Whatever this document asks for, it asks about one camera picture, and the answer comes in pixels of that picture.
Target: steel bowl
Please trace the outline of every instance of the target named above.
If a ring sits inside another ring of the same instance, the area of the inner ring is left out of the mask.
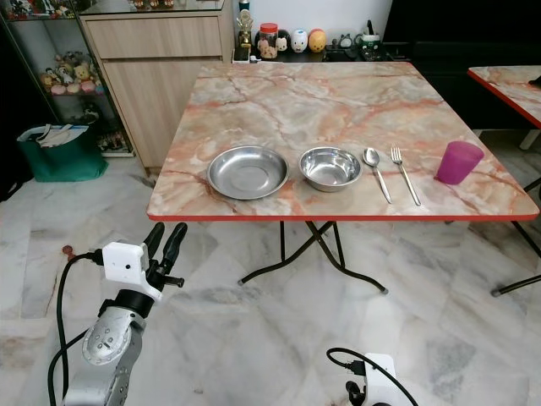
[[[308,183],[322,192],[337,192],[346,188],[363,171],[353,154],[326,146],[304,152],[298,160],[298,167]]]
[[[277,152],[257,145],[245,145],[222,152],[207,171],[210,186],[238,200],[268,196],[287,181],[289,168]]]

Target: pink cup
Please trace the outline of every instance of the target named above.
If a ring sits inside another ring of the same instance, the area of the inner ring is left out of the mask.
[[[459,184],[484,157],[483,151],[469,142],[452,141],[441,158],[436,178],[444,184]]]

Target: wire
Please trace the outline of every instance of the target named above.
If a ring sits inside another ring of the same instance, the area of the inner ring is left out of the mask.
[[[384,368],[382,368],[381,366],[377,365],[373,360],[371,360],[370,358],[367,358],[365,357],[364,355],[362,354],[359,354],[351,349],[347,349],[347,348],[340,348],[340,347],[336,347],[336,348],[331,348],[331,349],[328,349],[327,350],[327,358],[330,359],[332,362],[334,362],[335,364],[341,366],[342,368],[347,368],[349,370],[351,370],[351,366],[350,364],[346,364],[346,363],[343,363],[343,362],[340,362],[338,359],[336,358],[333,358],[331,357],[331,354],[333,353],[345,353],[345,354],[350,354],[350,355],[353,355],[357,358],[360,358],[362,359],[364,362],[372,365],[376,370],[378,370],[379,372],[381,372],[383,375],[385,375],[392,383],[394,383],[398,389],[400,389],[402,391],[402,393],[404,393],[404,395],[406,395],[406,397],[409,399],[409,401],[412,403],[413,406],[418,406],[417,402],[415,402],[415,399],[413,398],[413,396],[406,390],[405,387],[402,386],[402,384],[396,380],[396,378],[391,375],[389,372],[387,372]]]
[[[64,333],[64,323],[62,319],[62,298],[64,295],[64,285],[66,284],[66,277],[68,276],[69,268],[71,268],[71,266],[78,260],[81,260],[83,258],[92,260],[94,259],[94,257],[95,255],[91,252],[87,252],[86,254],[82,254],[82,255],[76,255],[75,257],[73,257],[71,260],[68,261],[68,263],[64,267],[62,276],[60,277],[60,283],[58,284],[58,295],[57,295],[57,326],[58,326],[58,340],[60,341],[60,349],[63,349],[66,347],[66,335]],[[66,393],[68,392],[68,384],[69,384],[68,353],[66,351],[62,352],[62,371],[63,371],[62,396],[64,398],[66,396]]]
[[[54,354],[54,357],[52,357],[51,364],[49,364],[49,370],[47,372],[47,390],[49,391],[49,403],[51,406],[57,406],[57,400],[54,396],[54,382],[53,382],[53,376],[54,376],[54,367],[56,366],[58,359],[61,356],[64,356],[68,353],[68,349],[77,343],[81,338],[83,338],[88,330],[84,330],[82,333],[80,333],[76,338],[71,340],[68,344],[66,344],[65,347],[62,347],[58,350],[56,354]]]

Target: marble floor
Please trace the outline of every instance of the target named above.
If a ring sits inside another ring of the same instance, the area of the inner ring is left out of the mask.
[[[523,152],[521,138],[483,137],[527,184],[541,174],[541,139]],[[150,192],[134,160],[116,160],[100,179],[32,181],[0,204],[2,406],[48,404],[61,248],[84,253],[114,239],[141,241],[152,226]],[[527,228],[541,243],[541,220]],[[150,313],[126,404],[347,405],[344,385],[356,377],[325,357],[343,346],[390,354],[419,405],[541,405],[541,283],[498,299],[489,294],[541,272],[510,223],[344,222],[340,229],[349,267],[377,278],[389,295],[337,272],[315,246],[239,287],[241,276],[278,261],[277,224],[190,223],[172,271],[186,283],[166,288],[164,304]],[[286,234],[289,252],[309,236],[302,223],[288,223]],[[74,266],[64,296],[68,338],[116,289],[93,264]],[[72,374],[79,351],[70,352]]]

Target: marble-patterned tabletop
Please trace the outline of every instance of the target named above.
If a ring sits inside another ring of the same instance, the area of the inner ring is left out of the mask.
[[[541,76],[541,66],[483,66],[468,74],[541,129],[541,88],[528,83]]]
[[[453,140],[485,154],[456,186],[434,180]],[[263,145],[287,159],[289,179],[278,192],[242,201],[210,187],[210,161],[238,145]],[[325,145],[359,160],[374,147],[393,204],[364,164],[359,181],[341,192],[311,188],[298,158]],[[421,206],[390,159],[393,145],[402,150]],[[538,208],[410,63],[213,63],[195,82],[147,214],[156,221],[504,221],[533,219]]]

